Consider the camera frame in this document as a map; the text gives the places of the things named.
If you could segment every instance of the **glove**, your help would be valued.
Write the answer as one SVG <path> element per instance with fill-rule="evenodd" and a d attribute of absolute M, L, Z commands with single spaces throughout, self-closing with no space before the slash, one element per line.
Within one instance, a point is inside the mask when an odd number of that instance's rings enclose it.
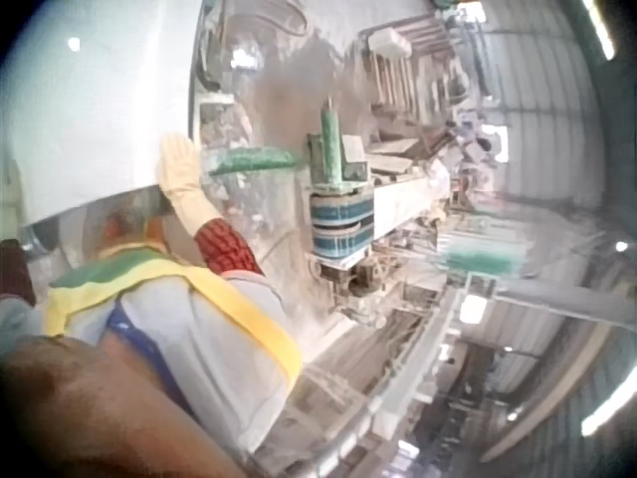
<path fill-rule="evenodd" d="M 22 218 L 22 188 L 16 163 L 0 158 L 0 241 L 17 239 Z"/>
<path fill-rule="evenodd" d="M 161 141 L 159 187 L 190 236 L 221 214 L 206 198 L 199 182 L 199 155 L 193 142 L 181 133 L 169 133 Z"/>

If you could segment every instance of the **factory floor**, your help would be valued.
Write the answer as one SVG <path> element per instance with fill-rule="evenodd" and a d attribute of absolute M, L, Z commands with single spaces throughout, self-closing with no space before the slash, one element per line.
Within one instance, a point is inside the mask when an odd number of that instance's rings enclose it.
<path fill-rule="evenodd" d="M 258 2 L 236 3 L 241 11 Z M 320 107 L 328 95 L 338 105 L 342 132 L 369 136 L 374 129 L 370 89 L 351 55 L 352 42 L 363 29 L 422 14 L 424 7 L 417 0 L 400 0 L 391 7 L 381 0 L 313 0 L 304 8 L 311 29 L 302 39 L 254 22 L 232 25 L 237 38 L 261 42 L 265 60 L 260 72 L 239 79 L 234 88 L 250 121 L 251 143 L 285 148 L 301 157 L 306 134 L 319 131 Z M 300 345 L 306 359 L 312 359 L 320 339 L 341 320 L 329 313 L 333 304 L 329 288 L 313 276 L 306 256 L 311 249 L 303 200 L 308 184 L 309 174 L 301 168 L 226 175 L 214 179 L 207 189 L 247 238 L 289 314 L 298 319 Z M 91 259 L 113 211 L 127 210 L 131 222 L 139 226 L 156 214 L 159 204 L 159 193 L 152 188 L 63 214 L 60 248 L 30 263 L 40 301 L 46 298 L 51 280 Z M 176 218 L 165 219 L 164 226 L 171 248 L 196 261 L 196 248 Z"/>

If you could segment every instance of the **worker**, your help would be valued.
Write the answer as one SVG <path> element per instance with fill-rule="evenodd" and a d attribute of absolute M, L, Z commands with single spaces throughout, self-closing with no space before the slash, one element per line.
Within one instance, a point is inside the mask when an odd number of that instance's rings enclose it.
<path fill-rule="evenodd" d="M 205 197 L 199 156 L 181 134 L 161 144 L 158 183 L 207 268 L 157 241 L 119 241 L 55 281 L 43 316 L 20 244 L 19 179 L 5 164 L 0 356 L 23 336 L 73 338 L 165 393 L 234 460 L 255 452 L 302 369 L 291 320 L 254 254 Z"/>

